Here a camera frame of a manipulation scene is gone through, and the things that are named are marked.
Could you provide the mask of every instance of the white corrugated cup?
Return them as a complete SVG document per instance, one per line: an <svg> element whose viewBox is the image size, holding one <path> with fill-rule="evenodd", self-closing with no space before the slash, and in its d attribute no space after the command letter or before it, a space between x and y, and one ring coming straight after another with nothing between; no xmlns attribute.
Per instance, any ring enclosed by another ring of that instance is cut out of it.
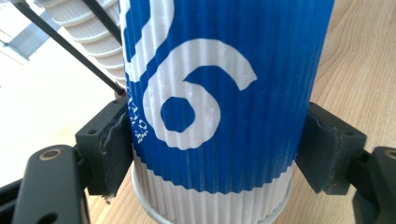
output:
<svg viewBox="0 0 396 224"><path fill-rule="evenodd" d="M92 55L107 53L121 47L121 44L109 31L107 31L105 35L100 36L100 38L90 39L89 41L81 43L81 45Z"/></svg>
<svg viewBox="0 0 396 224"><path fill-rule="evenodd" d="M104 8L117 4L117 0L97 0ZM91 10L81 0L34 0L38 7L45 8L54 21L61 26L78 24L94 17Z"/></svg>
<svg viewBox="0 0 396 224"><path fill-rule="evenodd" d="M160 223L272 222L333 0L121 0L134 190Z"/></svg>
<svg viewBox="0 0 396 224"><path fill-rule="evenodd" d="M104 53L88 53L90 56L94 57L99 64L104 68L118 66L122 64L123 69L123 55L122 47L107 51Z"/></svg>
<svg viewBox="0 0 396 224"><path fill-rule="evenodd" d="M116 23L116 25L120 26L120 13L119 13L119 5L115 3L111 5L108 9L106 9L107 15L110 19ZM93 15L87 20L87 18L82 18L78 21L73 21L70 23L65 22L63 27L67 30L67 32L71 35L72 39L78 43L87 43L92 42L93 39L102 39L106 36L108 30L102 24L102 22Z"/></svg>

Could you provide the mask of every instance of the screw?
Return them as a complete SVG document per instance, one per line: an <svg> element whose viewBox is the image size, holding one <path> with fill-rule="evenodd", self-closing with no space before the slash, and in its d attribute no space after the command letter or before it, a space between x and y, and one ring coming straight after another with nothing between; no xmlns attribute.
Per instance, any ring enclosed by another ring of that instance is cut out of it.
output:
<svg viewBox="0 0 396 224"><path fill-rule="evenodd" d="M41 153L39 159L42 161L50 161L53 160L57 157L59 157L59 155L61 155L61 150L60 149L49 149L43 153Z"/></svg>
<svg viewBox="0 0 396 224"><path fill-rule="evenodd" d="M391 157L392 159L396 160L396 149L388 148L387 150L385 150L385 154Z"/></svg>

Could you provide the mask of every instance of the bolt hole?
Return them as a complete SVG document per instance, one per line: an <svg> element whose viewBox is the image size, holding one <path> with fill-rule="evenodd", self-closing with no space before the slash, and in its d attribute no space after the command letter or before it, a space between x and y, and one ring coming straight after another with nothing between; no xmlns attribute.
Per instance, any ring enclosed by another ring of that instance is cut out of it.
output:
<svg viewBox="0 0 396 224"><path fill-rule="evenodd" d="M55 213L49 213L43 216L42 218L40 218L37 224L52 224L55 223L56 219L58 219L58 216L56 216Z"/></svg>
<svg viewBox="0 0 396 224"><path fill-rule="evenodd" d="M89 130L88 131L88 134L94 134L94 133L97 133L97 131L96 130Z"/></svg>
<svg viewBox="0 0 396 224"><path fill-rule="evenodd" d="M59 155L61 155L61 152L62 151L57 148L50 149L50 150L47 150L47 151L41 153L41 155L39 156L39 159L42 161L50 161L50 160L57 158Z"/></svg>

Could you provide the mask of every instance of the printed number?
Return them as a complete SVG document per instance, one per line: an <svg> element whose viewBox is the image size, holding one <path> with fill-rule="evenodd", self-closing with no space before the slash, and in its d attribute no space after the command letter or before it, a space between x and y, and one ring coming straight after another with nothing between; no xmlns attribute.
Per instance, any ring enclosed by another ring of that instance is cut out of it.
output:
<svg viewBox="0 0 396 224"><path fill-rule="evenodd" d="M131 6L128 0L123 2L120 24L125 29L126 14ZM149 3L151 17L142 28L142 38L134 46L135 55L130 63L127 62L124 51L125 71L132 82L140 81L146 72L147 64L168 37L175 14L172 0L150 0ZM157 138L169 147L178 147L181 150L198 148L219 127L220 108L216 99L202 86L184 81L191 72L202 66L221 68L233 79L240 91L257 79L248 60L238 50L219 40L198 38L174 48L148 81L143 95L148 124L154 129ZM186 99L195 113L194 122L181 133L167 130L161 117L161 108L171 97ZM139 132L135 131L135 136L140 143L148 133L144 121L141 123L139 120L138 130Z"/></svg>
<svg viewBox="0 0 396 224"><path fill-rule="evenodd" d="M240 91L257 79L248 60L221 41L193 39L173 49L148 81L143 95L146 119L156 136L169 147L197 148L209 140L219 126L220 109L216 99L202 86L183 81L202 66L221 68ZM171 97L188 100L195 112L194 122L182 133L167 130L161 117L161 108Z"/></svg>

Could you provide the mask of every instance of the white number 6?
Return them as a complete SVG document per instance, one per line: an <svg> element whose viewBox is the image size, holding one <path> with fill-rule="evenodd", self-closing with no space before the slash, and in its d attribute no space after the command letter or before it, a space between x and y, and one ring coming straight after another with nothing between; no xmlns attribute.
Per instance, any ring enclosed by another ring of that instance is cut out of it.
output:
<svg viewBox="0 0 396 224"><path fill-rule="evenodd" d="M184 79L201 66L224 70L240 91L257 79L248 60L235 48L213 39L193 39L173 49L148 81L143 95L144 112L157 138L181 150L198 148L219 126L220 109L216 99L200 85ZM194 122L182 133L166 129L161 117L163 104L171 97L188 100Z"/></svg>

